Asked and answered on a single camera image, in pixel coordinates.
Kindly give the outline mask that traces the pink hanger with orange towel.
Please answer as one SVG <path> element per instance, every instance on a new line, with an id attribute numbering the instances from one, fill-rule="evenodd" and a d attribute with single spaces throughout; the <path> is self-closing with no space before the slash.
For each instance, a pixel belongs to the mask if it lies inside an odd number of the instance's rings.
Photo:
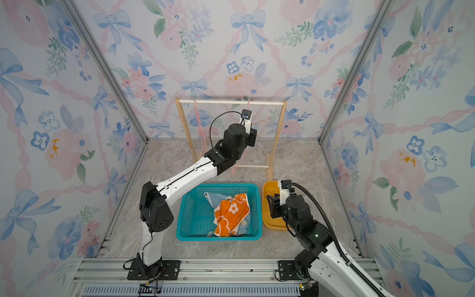
<path id="1" fill-rule="evenodd" d="M 268 117 L 264 120 L 259 120 L 257 121 L 257 116 L 261 114 L 261 109 L 265 106 L 280 106 L 281 111 L 283 111 L 286 108 L 286 101 L 282 102 L 272 102 L 272 101 L 247 101 L 247 110 L 251 109 L 251 106 L 259 106 L 259 109 L 253 113 L 251 117 L 251 122 L 252 122 L 252 127 L 254 129 L 256 128 L 256 125 L 260 125 L 261 123 L 265 123 L 265 125 L 262 127 L 260 131 L 258 131 L 256 139 L 258 139 L 261 134 L 264 132 L 264 130 L 267 128 L 267 126 L 271 123 L 272 118 Z M 245 151 L 245 153 L 242 155 L 241 159 L 235 166 L 233 167 L 231 174 L 234 175 L 236 173 L 236 170 L 238 168 L 243 168 L 243 169 L 266 169 L 267 171 L 267 179 L 273 179 L 273 161 L 275 157 L 275 150 L 277 149 L 277 144 L 278 144 L 278 139 L 280 135 L 280 128 L 276 130 L 275 133 L 275 138 L 273 141 L 273 149 L 270 152 L 267 152 L 266 154 L 266 164 L 265 165 L 256 165 L 256 164 L 243 164 L 242 161 L 245 159 L 246 155 L 249 153 L 249 150 Z"/>

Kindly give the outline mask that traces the pink hanger with blue towel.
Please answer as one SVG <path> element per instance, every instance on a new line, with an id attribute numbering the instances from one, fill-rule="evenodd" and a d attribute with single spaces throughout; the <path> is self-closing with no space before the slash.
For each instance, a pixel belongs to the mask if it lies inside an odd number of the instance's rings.
<path id="1" fill-rule="evenodd" d="M 201 138 L 202 147 L 203 147 L 203 150 L 205 152 L 207 150 L 207 143 L 206 143 L 205 134 L 204 134 L 204 130 L 203 130 L 202 123 L 201 123 L 199 107 L 198 107 L 197 102 L 195 100 L 193 100 L 193 102 L 194 102 L 194 113 L 195 113 L 197 128 L 198 128 L 199 135 L 200 135 L 200 138 Z"/>

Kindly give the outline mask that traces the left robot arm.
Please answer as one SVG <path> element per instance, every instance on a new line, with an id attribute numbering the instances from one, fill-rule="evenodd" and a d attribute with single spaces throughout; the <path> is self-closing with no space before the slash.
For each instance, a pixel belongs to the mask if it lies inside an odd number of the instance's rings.
<path id="1" fill-rule="evenodd" d="M 143 226 L 139 256 L 143 264 L 153 266 L 162 259 L 163 236 L 174 220 L 170 207 L 199 184 L 233 167 L 245 149 L 255 145 L 256 137 L 257 130 L 250 120 L 231 124 L 222 140 L 191 167 L 157 184 L 143 185 L 139 204 Z"/>

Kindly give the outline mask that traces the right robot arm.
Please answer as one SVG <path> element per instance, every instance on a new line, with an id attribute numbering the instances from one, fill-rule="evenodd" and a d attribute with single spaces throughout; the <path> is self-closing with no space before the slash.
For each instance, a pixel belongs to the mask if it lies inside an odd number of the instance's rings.
<path id="1" fill-rule="evenodd" d="M 267 196 L 270 215 L 281 217 L 304 250 L 295 258 L 298 274 L 323 285 L 336 297 L 390 297 L 346 250 L 338 245 L 330 230 L 315 220 L 308 203 L 293 194 L 282 204 L 278 194 Z"/>

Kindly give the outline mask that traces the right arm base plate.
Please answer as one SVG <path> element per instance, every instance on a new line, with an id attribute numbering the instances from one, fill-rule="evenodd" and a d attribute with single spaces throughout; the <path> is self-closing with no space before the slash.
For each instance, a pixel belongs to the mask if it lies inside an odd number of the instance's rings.
<path id="1" fill-rule="evenodd" d="M 275 278 L 278 281 L 286 282 L 290 280 L 299 280 L 303 282 L 310 281 L 310 278 L 305 278 L 296 268 L 295 261 L 279 260 L 277 261 L 278 268 L 275 271 Z"/>

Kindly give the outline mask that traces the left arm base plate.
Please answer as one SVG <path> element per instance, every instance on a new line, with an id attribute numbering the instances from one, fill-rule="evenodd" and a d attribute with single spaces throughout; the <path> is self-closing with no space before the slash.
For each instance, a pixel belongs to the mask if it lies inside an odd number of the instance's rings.
<path id="1" fill-rule="evenodd" d="M 181 261 L 159 260 L 157 263 L 146 266 L 141 259 L 133 259 L 128 270 L 128 280 L 177 280 Z"/>

